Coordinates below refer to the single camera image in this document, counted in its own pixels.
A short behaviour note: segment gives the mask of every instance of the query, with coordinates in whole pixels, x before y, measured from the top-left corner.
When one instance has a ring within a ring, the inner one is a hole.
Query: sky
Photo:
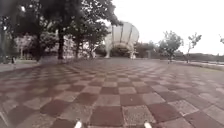
[[[157,43],[165,31],[174,31],[184,40],[179,50],[186,53],[188,36],[202,39],[191,53],[224,54],[224,0],[113,0],[119,20],[132,23],[140,32],[139,41]]]

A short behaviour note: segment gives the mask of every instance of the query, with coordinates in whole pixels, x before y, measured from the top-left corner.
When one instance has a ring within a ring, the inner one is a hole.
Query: plaza floor
[[[102,59],[0,73],[16,128],[224,128],[224,72]]]

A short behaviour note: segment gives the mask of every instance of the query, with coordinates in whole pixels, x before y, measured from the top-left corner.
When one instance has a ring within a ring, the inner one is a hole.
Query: red tile
[[[149,86],[159,85],[159,83],[157,81],[147,81],[145,83]]]
[[[61,101],[61,100],[53,100],[49,102],[48,104],[46,104],[45,106],[43,106],[40,109],[40,112],[43,114],[48,114],[52,117],[57,117],[64,111],[64,109],[68,105],[69,105],[68,102]]]
[[[149,105],[148,108],[157,122],[165,122],[181,117],[180,113],[167,103]]]
[[[90,82],[89,85],[90,86],[102,86],[102,82]]]
[[[48,89],[46,92],[42,93],[41,96],[43,97],[55,97],[60,94],[62,91],[56,89]]]
[[[22,94],[22,95],[20,95],[20,96],[17,96],[17,97],[15,98],[15,100],[16,100],[17,102],[23,103],[23,102],[26,102],[26,101],[28,101],[28,100],[33,99],[35,96],[37,96],[37,95],[27,92],[27,93],[24,93],[24,94]]]
[[[149,92],[155,92],[151,87],[149,86],[139,86],[135,87],[135,90],[137,91],[138,94],[143,94],[143,93],[149,93]]]
[[[51,128],[74,128],[75,123],[72,123],[68,120],[57,119]]]
[[[139,82],[141,81],[140,78],[129,78],[132,82]]]
[[[223,128],[221,124],[210,118],[203,112],[196,112],[187,115],[185,119],[190,122],[195,128]]]
[[[173,92],[160,92],[159,95],[167,102],[182,100],[183,98]]]
[[[78,97],[75,99],[74,102],[80,103],[83,105],[92,105],[98,98],[98,95],[96,94],[90,94],[90,93],[81,93],[78,95]]]
[[[102,87],[100,94],[119,94],[117,87]]]
[[[123,126],[123,123],[121,107],[97,107],[90,119],[93,126],[119,127]]]
[[[34,113],[34,110],[20,105],[11,110],[8,117],[12,124],[16,126],[28,118],[32,113]]]
[[[137,106],[137,105],[143,105],[144,102],[139,97],[138,94],[126,94],[121,95],[121,105],[122,106]]]

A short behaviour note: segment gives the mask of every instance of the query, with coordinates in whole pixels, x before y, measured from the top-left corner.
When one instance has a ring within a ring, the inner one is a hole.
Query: gray tile
[[[157,93],[142,94],[140,96],[142,100],[148,105],[165,102],[165,100]]]
[[[182,98],[187,98],[187,97],[193,96],[192,93],[187,92],[186,90],[183,90],[183,89],[175,90],[173,92],[176,93],[177,95],[179,95]]]
[[[215,103],[219,100],[218,98],[216,98],[208,93],[201,93],[199,95],[199,97],[201,97],[202,99],[207,100],[208,102],[211,102],[211,103]]]
[[[125,125],[142,125],[147,120],[156,123],[156,120],[146,106],[122,107]]]
[[[135,94],[137,93],[134,87],[119,87],[119,94]]]
[[[86,93],[92,93],[92,94],[99,94],[101,90],[101,87],[97,87],[97,86],[86,86],[82,92],[86,92]]]
[[[196,107],[185,100],[169,102],[169,104],[172,105],[182,116],[199,111]]]
[[[50,128],[54,121],[55,118],[44,114],[35,113],[19,124],[17,128]]]
[[[218,107],[213,105],[209,108],[204,109],[204,112],[214,120],[224,125],[224,111],[222,109],[219,109]]]
[[[169,90],[161,85],[156,85],[156,86],[152,86],[152,88],[156,91],[156,92],[168,92]]]
[[[66,119],[71,122],[75,122],[77,119],[80,119],[83,123],[87,123],[92,115],[92,110],[93,109],[90,106],[73,103],[60,115],[59,118]]]
[[[52,98],[34,98],[32,100],[25,102],[24,105],[31,109],[39,110],[41,107],[49,103],[51,100]]]
[[[78,93],[76,92],[64,91],[61,94],[57,95],[55,99],[63,100],[67,102],[73,102],[77,96],[78,96]]]

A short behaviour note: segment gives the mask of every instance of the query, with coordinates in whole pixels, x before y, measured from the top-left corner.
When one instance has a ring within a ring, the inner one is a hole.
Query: tiled plaza
[[[16,128],[224,128],[224,72],[99,59],[0,73]]]

